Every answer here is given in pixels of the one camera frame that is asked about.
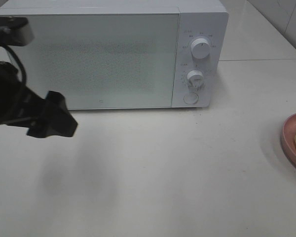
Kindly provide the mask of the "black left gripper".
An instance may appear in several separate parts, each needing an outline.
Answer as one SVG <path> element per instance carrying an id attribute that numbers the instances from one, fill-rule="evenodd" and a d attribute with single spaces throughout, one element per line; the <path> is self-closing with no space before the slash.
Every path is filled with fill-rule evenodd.
<path id="1" fill-rule="evenodd" d="M 0 61 L 0 125 L 27 127 L 27 135 L 73 137 L 78 123 L 70 114 L 65 97 L 49 91 L 42 99 L 27 86 L 23 64 Z"/>

